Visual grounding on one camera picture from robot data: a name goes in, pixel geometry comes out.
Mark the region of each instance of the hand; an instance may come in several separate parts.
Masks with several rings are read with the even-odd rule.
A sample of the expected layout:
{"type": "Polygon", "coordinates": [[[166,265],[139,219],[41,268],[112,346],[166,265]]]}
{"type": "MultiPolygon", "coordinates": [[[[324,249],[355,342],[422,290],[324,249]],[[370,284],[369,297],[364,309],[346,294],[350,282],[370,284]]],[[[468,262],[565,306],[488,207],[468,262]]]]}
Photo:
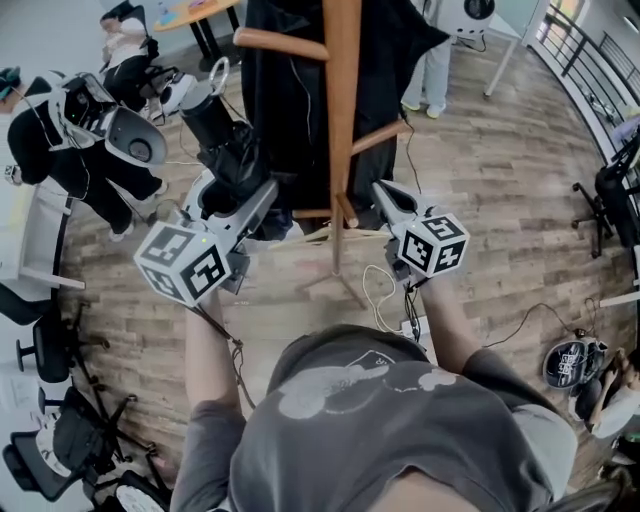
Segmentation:
{"type": "Polygon", "coordinates": [[[609,370],[604,376],[604,385],[605,387],[610,388],[613,382],[616,380],[618,376],[618,372],[614,370],[609,370]]]}

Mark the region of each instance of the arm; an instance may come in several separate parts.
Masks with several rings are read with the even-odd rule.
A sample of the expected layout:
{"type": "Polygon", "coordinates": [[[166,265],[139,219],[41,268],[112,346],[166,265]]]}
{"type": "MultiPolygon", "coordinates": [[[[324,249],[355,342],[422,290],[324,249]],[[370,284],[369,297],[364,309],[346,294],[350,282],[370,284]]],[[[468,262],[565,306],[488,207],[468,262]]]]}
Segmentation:
{"type": "MultiPolygon", "coordinates": [[[[209,295],[201,307],[223,325],[217,293],[209,295]]],[[[238,386],[227,340],[191,311],[187,311],[186,327],[185,383],[191,410],[201,402],[214,401],[240,411],[238,386]]]]}
{"type": "Polygon", "coordinates": [[[604,409],[604,401],[607,398],[607,393],[609,393],[609,389],[611,389],[611,385],[616,378],[616,373],[613,371],[608,371],[604,378],[604,385],[602,386],[602,391],[600,391],[600,396],[598,397],[598,401],[596,405],[593,407],[593,411],[591,411],[591,416],[589,416],[588,423],[597,427],[600,424],[600,420],[602,419],[602,411],[604,409]]]}
{"type": "Polygon", "coordinates": [[[455,296],[451,281],[447,277],[434,277],[420,288],[420,294],[438,364],[447,371],[461,374],[466,362],[482,345],[455,296]]]}

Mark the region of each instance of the wooden table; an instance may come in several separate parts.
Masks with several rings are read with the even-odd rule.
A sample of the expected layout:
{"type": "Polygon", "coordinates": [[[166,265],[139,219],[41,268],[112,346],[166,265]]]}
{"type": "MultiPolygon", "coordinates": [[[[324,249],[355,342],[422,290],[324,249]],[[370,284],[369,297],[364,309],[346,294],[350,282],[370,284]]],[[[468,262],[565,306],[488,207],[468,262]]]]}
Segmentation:
{"type": "Polygon", "coordinates": [[[153,25],[153,30],[156,32],[166,32],[189,25],[203,56],[200,61],[200,70],[209,71],[215,61],[222,57],[222,52],[220,51],[218,43],[216,43],[207,18],[226,10],[229,21],[231,22],[231,27],[235,32],[240,24],[238,23],[238,17],[236,16],[233,6],[240,3],[240,0],[211,0],[207,2],[205,7],[193,12],[189,12],[190,3],[191,0],[186,0],[170,8],[169,11],[176,14],[176,16],[168,23],[162,23],[162,19],[157,20],[153,25]]]}

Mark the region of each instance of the cable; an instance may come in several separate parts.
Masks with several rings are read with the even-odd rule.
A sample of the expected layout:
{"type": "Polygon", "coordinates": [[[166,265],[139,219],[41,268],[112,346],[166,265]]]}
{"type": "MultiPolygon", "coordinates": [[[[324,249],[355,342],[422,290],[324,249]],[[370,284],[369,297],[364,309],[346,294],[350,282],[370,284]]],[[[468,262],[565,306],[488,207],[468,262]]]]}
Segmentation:
{"type": "Polygon", "coordinates": [[[178,135],[178,144],[180,144],[180,149],[182,149],[182,151],[184,152],[185,155],[193,158],[194,160],[198,160],[197,157],[193,156],[191,153],[189,153],[185,148],[184,145],[182,144],[182,131],[184,130],[184,125],[186,123],[184,122],[184,118],[182,118],[182,124],[180,125],[180,133],[178,135]]]}
{"type": "Polygon", "coordinates": [[[304,83],[300,79],[300,75],[298,75],[298,70],[296,69],[296,66],[293,63],[293,58],[289,57],[289,63],[291,64],[291,69],[293,70],[293,74],[298,79],[298,83],[302,86],[302,88],[304,89],[304,92],[307,93],[307,138],[309,139],[309,146],[312,146],[311,144],[311,94],[309,94],[309,91],[307,90],[304,83]]]}
{"type": "Polygon", "coordinates": [[[412,288],[407,286],[404,292],[404,310],[409,317],[409,323],[411,324],[411,330],[416,343],[420,342],[420,336],[422,335],[422,329],[420,327],[420,320],[418,318],[418,312],[416,311],[416,298],[418,296],[418,288],[412,288]]]}
{"type": "Polygon", "coordinates": [[[222,101],[224,101],[227,104],[227,107],[229,107],[231,110],[233,110],[235,112],[235,114],[245,123],[247,123],[249,126],[251,126],[251,123],[249,121],[247,121],[247,118],[244,117],[240,112],[238,112],[233,105],[231,105],[231,103],[229,103],[227,101],[227,98],[225,98],[222,94],[220,95],[220,98],[222,99],[222,101]]]}
{"type": "Polygon", "coordinates": [[[587,336],[593,336],[595,339],[598,339],[596,324],[598,322],[598,309],[600,308],[598,308],[596,301],[592,297],[587,297],[586,299],[584,299],[584,305],[587,308],[589,316],[591,317],[591,329],[587,331],[587,336]],[[587,305],[589,301],[591,301],[591,304],[593,306],[593,316],[591,316],[591,311],[589,310],[589,306],[587,305]]]}
{"type": "Polygon", "coordinates": [[[209,325],[211,325],[211,327],[213,327],[216,331],[218,331],[218,334],[223,336],[227,340],[227,342],[233,343],[234,348],[231,351],[231,361],[233,362],[233,372],[236,375],[236,382],[238,383],[238,386],[242,390],[242,394],[247,400],[249,407],[251,407],[252,409],[255,409],[256,404],[251,399],[251,396],[249,395],[249,391],[247,390],[247,386],[244,383],[244,379],[242,378],[242,366],[244,365],[244,353],[243,353],[244,343],[242,343],[242,341],[234,338],[231,334],[229,334],[229,332],[222,325],[220,325],[216,320],[214,320],[204,309],[200,307],[193,308],[193,309],[189,308],[189,309],[195,314],[197,314],[198,316],[200,316],[201,318],[203,318],[204,320],[206,320],[207,322],[209,322],[209,325]],[[239,365],[236,364],[237,359],[240,359],[239,365]]]}
{"type": "Polygon", "coordinates": [[[394,333],[401,333],[402,329],[400,330],[395,330],[392,329],[391,327],[389,327],[387,325],[387,323],[384,321],[384,318],[382,318],[382,314],[380,313],[380,307],[391,297],[393,297],[396,294],[396,280],[391,276],[391,274],[389,274],[389,272],[387,272],[386,270],[378,267],[377,265],[367,265],[364,269],[364,272],[362,273],[362,291],[364,292],[364,296],[367,298],[367,300],[369,301],[369,304],[371,304],[371,307],[373,308],[373,318],[376,321],[376,326],[378,327],[379,331],[382,332],[394,332],[394,333]],[[371,300],[371,297],[369,296],[369,293],[367,292],[367,288],[365,286],[365,280],[367,277],[367,271],[371,268],[374,268],[380,272],[382,272],[384,275],[386,275],[389,280],[391,281],[391,284],[393,285],[393,290],[391,291],[391,293],[389,293],[388,295],[385,295],[384,297],[382,297],[379,301],[378,304],[374,304],[373,301],[371,300]]]}
{"type": "Polygon", "coordinates": [[[416,166],[413,164],[413,160],[411,159],[411,155],[409,154],[409,146],[411,145],[411,140],[413,139],[414,134],[416,133],[416,129],[409,122],[409,117],[406,112],[404,113],[404,122],[407,123],[407,126],[411,128],[411,135],[409,135],[409,140],[405,146],[405,151],[407,152],[407,159],[409,160],[409,165],[411,165],[411,169],[413,170],[413,175],[416,178],[416,185],[418,186],[418,192],[422,194],[422,187],[420,186],[420,180],[418,179],[418,171],[416,170],[416,166]]]}
{"type": "Polygon", "coordinates": [[[545,304],[544,302],[538,302],[537,304],[531,306],[527,312],[524,315],[524,318],[522,319],[522,322],[520,322],[520,325],[518,326],[518,328],[511,333],[509,336],[507,336],[505,339],[500,340],[500,341],[496,341],[494,343],[490,343],[489,345],[484,345],[484,348],[489,348],[489,347],[495,347],[496,345],[500,345],[501,343],[505,343],[506,341],[509,341],[511,338],[513,338],[516,334],[518,334],[520,332],[520,329],[522,329],[522,327],[524,326],[524,323],[527,321],[527,318],[529,318],[529,314],[538,306],[544,306],[545,308],[547,308],[549,311],[551,311],[556,318],[558,319],[558,321],[562,324],[562,327],[564,327],[564,329],[568,332],[573,334],[574,331],[572,331],[571,329],[569,329],[569,327],[567,326],[567,324],[564,323],[564,321],[562,320],[562,318],[560,318],[560,315],[558,315],[558,312],[552,308],[551,306],[549,306],[548,304],[545,304]]]}
{"type": "Polygon", "coordinates": [[[482,34],[482,44],[484,45],[484,48],[482,50],[478,50],[478,48],[475,48],[474,46],[471,46],[470,44],[465,43],[460,37],[458,37],[458,41],[460,41],[460,44],[462,46],[466,46],[470,50],[474,50],[478,53],[484,53],[487,51],[487,42],[484,40],[484,34],[482,34]]]}

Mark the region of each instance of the sneaker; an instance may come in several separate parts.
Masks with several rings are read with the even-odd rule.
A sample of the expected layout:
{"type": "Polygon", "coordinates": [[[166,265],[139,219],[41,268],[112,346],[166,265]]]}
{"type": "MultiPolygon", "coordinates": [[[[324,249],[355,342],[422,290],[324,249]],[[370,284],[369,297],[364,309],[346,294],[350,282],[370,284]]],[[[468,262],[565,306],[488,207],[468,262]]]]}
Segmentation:
{"type": "Polygon", "coordinates": [[[411,105],[404,100],[402,100],[400,103],[402,103],[402,106],[407,110],[411,110],[413,112],[417,112],[418,110],[420,110],[420,103],[418,103],[417,105],[411,105]]]}
{"type": "Polygon", "coordinates": [[[630,459],[626,455],[622,455],[621,453],[616,453],[613,457],[611,457],[611,462],[615,462],[616,464],[620,464],[621,466],[631,466],[635,464],[636,461],[630,459]]]}
{"type": "Polygon", "coordinates": [[[135,227],[136,227],[136,223],[132,218],[131,219],[131,224],[129,224],[127,229],[125,229],[122,233],[114,233],[113,229],[111,231],[109,231],[109,240],[111,240],[112,242],[115,242],[115,243],[122,242],[122,240],[124,239],[125,236],[130,235],[131,233],[133,233],[133,230],[134,230],[135,227]]]}
{"type": "Polygon", "coordinates": [[[434,107],[433,105],[429,105],[427,107],[427,116],[431,119],[438,119],[440,114],[444,112],[444,108],[434,107]]]}
{"type": "Polygon", "coordinates": [[[168,188],[169,188],[169,185],[167,184],[167,182],[162,180],[162,183],[160,184],[160,188],[158,190],[156,190],[153,194],[151,194],[149,197],[147,197],[146,199],[143,199],[142,201],[140,201],[140,204],[151,204],[151,203],[153,203],[153,201],[156,198],[158,198],[160,196],[163,196],[167,192],[168,188]]]}

